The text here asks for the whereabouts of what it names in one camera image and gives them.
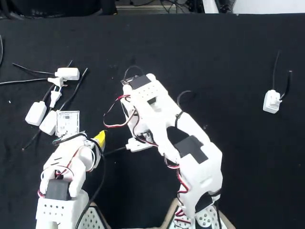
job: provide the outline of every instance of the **white connector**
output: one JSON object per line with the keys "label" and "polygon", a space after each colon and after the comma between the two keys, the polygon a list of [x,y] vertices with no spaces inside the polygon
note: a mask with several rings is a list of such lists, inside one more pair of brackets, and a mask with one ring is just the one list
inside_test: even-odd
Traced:
{"label": "white connector", "polygon": [[263,110],[275,114],[280,109],[281,95],[276,90],[269,90],[264,99]]}
{"label": "white connector", "polygon": [[34,102],[25,117],[25,121],[31,125],[40,125],[44,115],[46,114],[47,106],[44,101]]}
{"label": "white connector", "polygon": [[59,91],[56,91],[55,89],[56,89],[56,87],[54,88],[53,91],[51,91],[51,102],[50,102],[51,108],[54,108],[56,102],[61,97],[61,88],[59,88]]}
{"label": "white connector", "polygon": [[56,122],[57,122],[56,111],[50,111],[47,114],[47,116],[44,118],[42,123],[40,124],[39,129],[48,135],[53,135],[55,132]]}
{"label": "white connector", "polygon": [[128,144],[126,144],[126,149],[130,150],[131,152],[138,152],[144,149],[148,149],[150,147],[152,147],[152,145],[148,143],[141,143],[135,138],[129,138]]}
{"label": "white connector", "polygon": [[78,68],[59,68],[57,69],[55,76],[64,80],[79,80],[80,71]]}

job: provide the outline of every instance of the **black tablecloth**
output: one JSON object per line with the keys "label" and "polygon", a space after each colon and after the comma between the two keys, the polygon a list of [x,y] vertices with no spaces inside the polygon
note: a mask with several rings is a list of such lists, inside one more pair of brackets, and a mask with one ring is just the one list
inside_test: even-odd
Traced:
{"label": "black tablecloth", "polygon": [[[304,200],[305,15],[154,15],[0,21],[5,39],[0,80],[34,76],[16,62],[55,72],[74,60],[90,69],[69,110],[80,110],[81,130],[93,137],[103,113],[122,93],[132,64],[154,73],[176,98],[196,92],[182,107],[223,152],[220,210],[237,228],[297,228]],[[275,86],[282,92],[294,71],[290,94],[277,114],[262,110],[272,66],[282,50]],[[76,82],[68,82],[58,106]],[[0,86],[1,228],[35,227],[40,173],[54,151],[54,137],[36,133],[25,115],[42,99],[47,82]],[[116,107],[108,122],[123,121]],[[124,146],[128,128],[108,132],[106,150]],[[91,196],[102,168],[87,176]],[[108,157],[105,185],[96,203],[113,228],[159,226],[179,183],[156,149]]]}

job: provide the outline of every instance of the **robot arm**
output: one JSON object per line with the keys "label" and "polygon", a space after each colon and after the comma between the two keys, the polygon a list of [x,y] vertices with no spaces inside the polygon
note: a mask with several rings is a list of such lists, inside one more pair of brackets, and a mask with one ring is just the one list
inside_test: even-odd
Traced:
{"label": "robot arm", "polygon": [[[94,141],[103,150],[104,131]],[[74,229],[89,201],[88,194],[81,189],[86,172],[97,167],[101,153],[84,133],[61,139],[41,173],[36,229]]]}
{"label": "robot arm", "polygon": [[[127,149],[139,151],[156,146],[165,161],[169,159],[176,164],[171,168],[177,169],[181,182],[179,205],[183,215],[191,219],[187,222],[193,223],[197,213],[220,197],[222,152],[172,100],[153,74],[135,76],[122,83],[124,95],[129,95],[121,99],[126,119],[135,114],[128,123],[133,138],[128,140]],[[167,137],[169,126],[189,136],[173,146]]]}

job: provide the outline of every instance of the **white rotating base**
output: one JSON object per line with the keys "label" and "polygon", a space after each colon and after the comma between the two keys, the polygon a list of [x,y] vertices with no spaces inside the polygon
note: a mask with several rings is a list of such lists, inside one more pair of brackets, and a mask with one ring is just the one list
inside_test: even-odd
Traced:
{"label": "white rotating base", "polygon": [[78,229],[106,229],[94,207],[89,207]]}

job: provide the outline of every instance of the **yellow object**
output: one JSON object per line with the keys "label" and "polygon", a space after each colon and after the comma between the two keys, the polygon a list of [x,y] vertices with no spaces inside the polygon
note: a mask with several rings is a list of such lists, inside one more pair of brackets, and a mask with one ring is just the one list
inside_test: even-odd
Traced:
{"label": "yellow object", "polygon": [[94,137],[94,139],[99,141],[100,147],[103,147],[105,145],[105,137],[106,137],[105,131],[102,130],[102,131],[100,131],[100,133],[98,135],[96,135]]}

